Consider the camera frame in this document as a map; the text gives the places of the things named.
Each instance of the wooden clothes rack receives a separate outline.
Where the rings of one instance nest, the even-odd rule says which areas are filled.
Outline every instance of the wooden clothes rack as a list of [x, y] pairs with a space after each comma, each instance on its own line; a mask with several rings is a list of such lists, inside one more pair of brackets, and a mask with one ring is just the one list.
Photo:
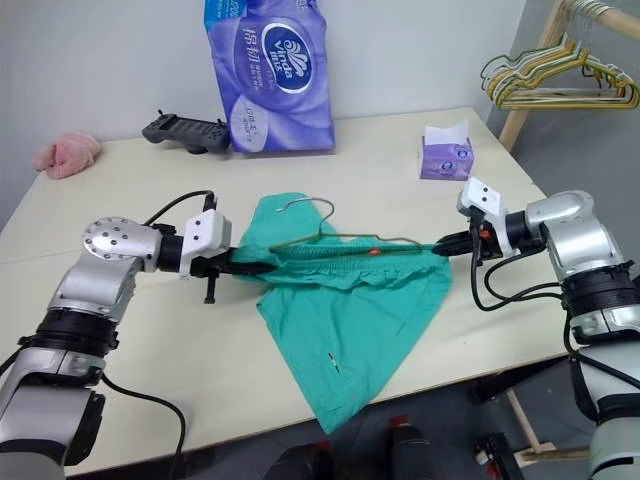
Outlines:
[[[574, 0], [555, 1], [542, 37], [540, 37], [538, 48], [548, 48], [558, 44], [558, 39], [566, 31], [571, 19], [569, 12], [574, 3]], [[611, 9], [596, 17], [594, 22], [640, 42], [640, 18], [618, 9]], [[502, 133], [500, 133], [500, 141], [507, 150], [511, 151], [513, 149], [513, 145], [516, 143], [528, 115], [529, 112], [526, 110], [509, 113], [507, 121], [502, 128]]]

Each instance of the green cloth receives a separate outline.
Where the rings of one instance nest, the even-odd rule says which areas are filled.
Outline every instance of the green cloth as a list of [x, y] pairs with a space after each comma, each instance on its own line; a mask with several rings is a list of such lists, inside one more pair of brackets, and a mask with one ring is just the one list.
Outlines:
[[[318, 231], [322, 216], [312, 202], [276, 212], [304, 196], [262, 198], [233, 260], [279, 267], [257, 276], [274, 287], [258, 310], [330, 433], [369, 403], [409, 354], [447, 295], [451, 270], [429, 246], [418, 253], [352, 254], [363, 247], [406, 249], [373, 238], [325, 237], [270, 253], [270, 246]], [[322, 230], [334, 232], [327, 223]]]

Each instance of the white tissue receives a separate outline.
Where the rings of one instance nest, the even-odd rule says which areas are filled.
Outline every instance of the white tissue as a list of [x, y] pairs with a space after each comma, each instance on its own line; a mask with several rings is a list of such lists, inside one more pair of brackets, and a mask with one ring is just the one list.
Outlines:
[[424, 127], [424, 144], [425, 145], [447, 145], [455, 143], [457, 145], [466, 145], [469, 138], [469, 120], [449, 127]]

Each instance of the purple tissue package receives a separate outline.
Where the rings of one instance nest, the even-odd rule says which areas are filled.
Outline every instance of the purple tissue package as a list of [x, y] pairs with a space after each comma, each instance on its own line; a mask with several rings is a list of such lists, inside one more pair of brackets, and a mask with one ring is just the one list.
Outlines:
[[316, 0], [206, 0], [205, 26], [236, 151], [335, 147]]
[[436, 180], [467, 180], [473, 166], [471, 142], [425, 145], [422, 144], [420, 178]]

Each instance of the purple tissue box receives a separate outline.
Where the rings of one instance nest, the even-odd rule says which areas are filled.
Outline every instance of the purple tissue box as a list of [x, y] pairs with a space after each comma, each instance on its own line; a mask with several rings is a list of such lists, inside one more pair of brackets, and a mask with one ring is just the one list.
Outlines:
[[420, 178], [436, 180], [467, 180], [475, 159], [471, 141], [466, 145], [448, 143], [425, 145], [422, 137]]

